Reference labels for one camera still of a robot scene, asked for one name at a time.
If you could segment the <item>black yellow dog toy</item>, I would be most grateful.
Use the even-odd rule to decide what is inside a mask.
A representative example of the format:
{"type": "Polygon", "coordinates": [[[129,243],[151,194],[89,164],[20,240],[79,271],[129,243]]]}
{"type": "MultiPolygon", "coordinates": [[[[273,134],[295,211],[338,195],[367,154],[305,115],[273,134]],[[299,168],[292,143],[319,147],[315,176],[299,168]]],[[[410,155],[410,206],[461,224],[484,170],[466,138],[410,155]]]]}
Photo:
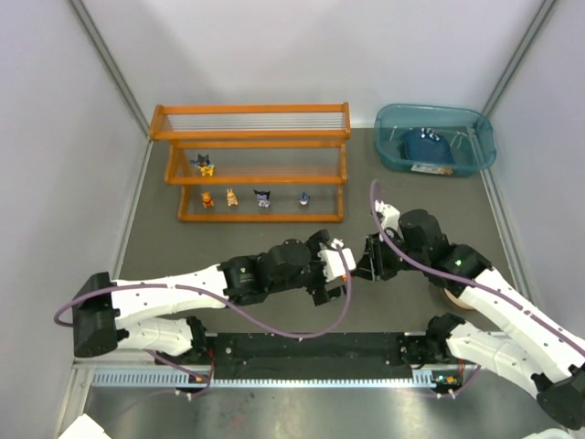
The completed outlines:
{"type": "Polygon", "coordinates": [[[209,155],[198,154],[196,159],[191,159],[190,164],[195,166],[202,177],[213,177],[215,165],[209,159],[209,155]]]}

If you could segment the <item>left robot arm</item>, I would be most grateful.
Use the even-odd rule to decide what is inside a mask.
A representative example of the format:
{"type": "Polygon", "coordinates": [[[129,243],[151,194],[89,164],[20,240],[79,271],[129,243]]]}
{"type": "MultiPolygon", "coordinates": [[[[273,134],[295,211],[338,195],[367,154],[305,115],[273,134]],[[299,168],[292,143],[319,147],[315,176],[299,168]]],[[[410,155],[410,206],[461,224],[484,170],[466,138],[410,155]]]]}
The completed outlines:
{"type": "Polygon", "coordinates": [[[356,269],[353,253],[320,230],[307,241],[289,239],[257,255],[233,257],[208,268],[141,281],[91,275],[72,306],[73,352],[94,358],[118,348],[154,350],[171,357],[203,348],[202,326],[175,314],[198,309],[242,308],[269,295],[304,289],[321,305],[346,291],[356,269]]]}

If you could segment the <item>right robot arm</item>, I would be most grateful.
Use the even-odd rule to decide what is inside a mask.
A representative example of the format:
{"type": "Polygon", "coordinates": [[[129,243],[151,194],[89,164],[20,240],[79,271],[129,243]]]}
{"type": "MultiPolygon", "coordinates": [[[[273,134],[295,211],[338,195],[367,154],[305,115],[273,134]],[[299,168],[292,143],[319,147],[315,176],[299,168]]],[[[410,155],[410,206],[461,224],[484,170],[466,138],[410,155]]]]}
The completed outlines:
{"type": "Polygon", "coordinates": [[[505,333],[496,337],[451,314],[434,317],[426,330],[432,355],[487,369],[533,397],[557,423],[583,428],[583,338],[525,299],[481,253],[449,242],[428,211],[400,213],[377,201],[371,214],[378,230],[366,238],[357,276],[385,281],[418,271],[505,333]]]}

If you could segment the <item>orange wooden shelf rack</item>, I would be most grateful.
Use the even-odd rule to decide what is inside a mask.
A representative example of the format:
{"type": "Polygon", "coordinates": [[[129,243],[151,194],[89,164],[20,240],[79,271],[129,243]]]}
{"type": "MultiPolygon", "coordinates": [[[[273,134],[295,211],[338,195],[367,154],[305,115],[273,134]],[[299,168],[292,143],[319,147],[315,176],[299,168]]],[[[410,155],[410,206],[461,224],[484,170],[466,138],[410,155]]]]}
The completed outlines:
{"type": "Polygon", "coordinates": [[[165,183],[178,187],[183,222],[339,223],[345,216],[348,103],[216,106],[157,105],[152,140],[169,146],[165,183]],[[190,164],[209,155],[213,177],[190,164]],[[227,205],[232,188],[239,204],[227,205]],[[260,208],[253,190],[271,192],[260,208]],[[215,206],[205,209],[202,192],[215,206]],[[305,192],[306,206],[299,204],[305,192]]]}

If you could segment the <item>round wooden disc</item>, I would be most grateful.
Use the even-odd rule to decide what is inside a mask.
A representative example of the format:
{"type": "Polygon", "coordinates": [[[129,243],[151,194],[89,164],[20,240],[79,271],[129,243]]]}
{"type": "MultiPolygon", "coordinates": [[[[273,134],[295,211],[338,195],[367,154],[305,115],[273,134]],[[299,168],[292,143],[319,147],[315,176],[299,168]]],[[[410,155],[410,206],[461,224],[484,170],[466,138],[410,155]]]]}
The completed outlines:
{"type": "Polygon", "coordinates": [[[445,296],[445,298],[453,305],[456,306],[462,310],[468,310],[471,311],[473,310],[473,307],[466,304],[465,302],[463,302],[460,298],[456,297],[454,294],[452,294],[449,290],[447,290],[446,288],[444,288],[443,290],[443,294],[445,296]]]}

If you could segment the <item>small blue shark toy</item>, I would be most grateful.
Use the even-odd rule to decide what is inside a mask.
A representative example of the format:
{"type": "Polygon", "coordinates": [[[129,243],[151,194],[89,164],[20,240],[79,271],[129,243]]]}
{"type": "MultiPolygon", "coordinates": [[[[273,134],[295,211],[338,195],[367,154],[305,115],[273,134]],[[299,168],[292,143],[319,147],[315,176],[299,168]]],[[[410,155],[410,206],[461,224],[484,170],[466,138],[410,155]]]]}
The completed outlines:
{"type": "Polygon", "coordinates": [[[299,197],[299,204],[301,206],[306,206],[310,201],[310,196],[308,194],[306,194],[305,192],[303,192],[301,194],[301,196],[299,197]]]}

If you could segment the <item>label card in tub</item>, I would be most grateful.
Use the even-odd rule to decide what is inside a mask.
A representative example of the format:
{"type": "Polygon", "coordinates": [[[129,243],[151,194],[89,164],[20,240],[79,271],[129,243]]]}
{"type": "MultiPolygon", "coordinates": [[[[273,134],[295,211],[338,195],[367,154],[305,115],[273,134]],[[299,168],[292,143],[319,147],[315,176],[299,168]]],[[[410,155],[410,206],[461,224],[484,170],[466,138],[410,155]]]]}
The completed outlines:
{"type": "Polygon", "coordinates": [[[425,164],[415,164],[410,168],[410,171],[440,176],[451,176],[454,172],[453,168],[449,166],[431,166],[425,164]]]}

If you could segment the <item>black purple cat toy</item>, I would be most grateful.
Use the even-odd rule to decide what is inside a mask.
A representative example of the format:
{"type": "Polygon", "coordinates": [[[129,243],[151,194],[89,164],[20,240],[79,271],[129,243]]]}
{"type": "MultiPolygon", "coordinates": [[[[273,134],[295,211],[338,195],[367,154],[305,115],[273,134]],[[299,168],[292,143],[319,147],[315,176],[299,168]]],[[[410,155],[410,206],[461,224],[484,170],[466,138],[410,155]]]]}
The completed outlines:
{"type": "Polygon", "coordinates": [[[271,205],[271,192],[263,190],[253,190],[257,204],[260,208],[267,209],[271,205]]]}

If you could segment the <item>orange rabbit toy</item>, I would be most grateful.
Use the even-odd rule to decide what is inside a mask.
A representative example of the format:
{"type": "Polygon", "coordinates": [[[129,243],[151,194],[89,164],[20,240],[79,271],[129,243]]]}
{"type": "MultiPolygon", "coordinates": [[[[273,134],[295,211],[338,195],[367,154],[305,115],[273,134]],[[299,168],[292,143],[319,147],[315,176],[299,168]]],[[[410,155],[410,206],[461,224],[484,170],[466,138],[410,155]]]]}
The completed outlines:
{"type": "Polygon", "coordinates": [[[238,206],[239,200],[232,188],[227,189],[227,205],[229,207],[238,206]]]}

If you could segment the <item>teal plastic tub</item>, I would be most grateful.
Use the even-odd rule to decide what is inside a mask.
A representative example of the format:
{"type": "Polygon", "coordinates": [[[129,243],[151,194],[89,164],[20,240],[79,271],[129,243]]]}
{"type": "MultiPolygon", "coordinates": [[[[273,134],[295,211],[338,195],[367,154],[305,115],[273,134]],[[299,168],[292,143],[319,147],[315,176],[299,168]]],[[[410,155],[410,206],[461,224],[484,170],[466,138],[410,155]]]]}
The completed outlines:
{"type": "Polygon", "coordinates": [[[490,120],[463,108],[387,105],[376,116],[373,139],[381,163],[406,173],[470,177],[497,156],[490,120]]]}

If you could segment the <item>yellow bear toy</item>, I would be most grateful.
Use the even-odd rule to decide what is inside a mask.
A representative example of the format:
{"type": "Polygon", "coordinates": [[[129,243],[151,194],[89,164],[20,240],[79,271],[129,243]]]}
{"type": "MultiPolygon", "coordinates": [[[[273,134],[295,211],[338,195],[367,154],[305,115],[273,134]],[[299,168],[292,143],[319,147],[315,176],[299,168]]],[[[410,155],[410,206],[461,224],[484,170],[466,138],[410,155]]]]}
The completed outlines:
{"type": "Polygon", "coordinates": [[[215,206],[215,201],[210,192],[202,192],[201,196],[201,203],[205,209],[210,209],[215,206]]]}

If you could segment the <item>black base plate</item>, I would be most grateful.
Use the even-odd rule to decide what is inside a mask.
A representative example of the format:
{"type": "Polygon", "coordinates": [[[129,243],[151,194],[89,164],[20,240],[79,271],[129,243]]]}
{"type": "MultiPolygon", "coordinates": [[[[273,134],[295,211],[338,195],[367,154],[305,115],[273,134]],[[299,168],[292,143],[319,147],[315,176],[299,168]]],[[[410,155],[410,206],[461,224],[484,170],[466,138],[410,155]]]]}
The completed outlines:
{"type": "Polygon", "coordinates": [[[213,365],[221,379],[396,379],[410,377],[414,369],[460,371],[471,363],[436,347],[424,335],[400,332],[331,333],[302,341],[220,333],[193,352],[160,356],[181,366],[213,365]]]}

